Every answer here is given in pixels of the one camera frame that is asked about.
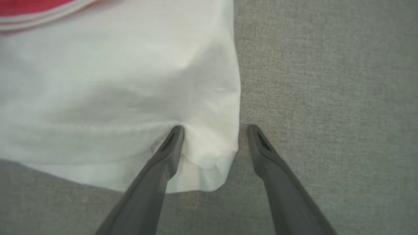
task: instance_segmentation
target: white cloth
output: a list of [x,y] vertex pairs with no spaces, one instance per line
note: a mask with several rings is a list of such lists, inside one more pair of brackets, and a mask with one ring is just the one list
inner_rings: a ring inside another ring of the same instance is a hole
[[171,128],[167,192],[211,191],[238,149],[232,0],[99,1],[0,37],[0,156],[124,191]]

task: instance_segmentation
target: red stripe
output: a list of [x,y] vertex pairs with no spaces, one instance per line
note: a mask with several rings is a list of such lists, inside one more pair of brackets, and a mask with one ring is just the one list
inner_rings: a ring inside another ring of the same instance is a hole
[[73,0],[0,0],[0,16],[38,13],[71,1]]

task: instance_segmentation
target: red fabric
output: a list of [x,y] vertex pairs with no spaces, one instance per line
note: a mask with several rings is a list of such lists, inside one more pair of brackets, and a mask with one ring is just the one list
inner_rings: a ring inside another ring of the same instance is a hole
[[71,1],[73,0],[0,0],[0,16],[38,13]]

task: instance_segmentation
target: gray fabric surface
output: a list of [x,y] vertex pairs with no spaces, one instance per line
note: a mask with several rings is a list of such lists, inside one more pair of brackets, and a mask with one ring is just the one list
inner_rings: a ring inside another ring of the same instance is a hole
[[[418,1],[237,0],[240,150],[212,193],[171,194],[158,234],[274,234],[258,124],[341,235],[416,234]],[[121,194],[0,163],[0,234],[92,234]]]

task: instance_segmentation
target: gray carpet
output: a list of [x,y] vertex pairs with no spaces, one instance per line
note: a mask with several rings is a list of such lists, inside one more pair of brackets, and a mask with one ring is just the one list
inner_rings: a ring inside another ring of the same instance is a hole
[[[236,0],[240,150],[216,192],[171,194],[160,235],[274,234],[258,124],[341,235],[418,230],[418,1]],[[0,234],[92,234],[121,194],[0,163]]]

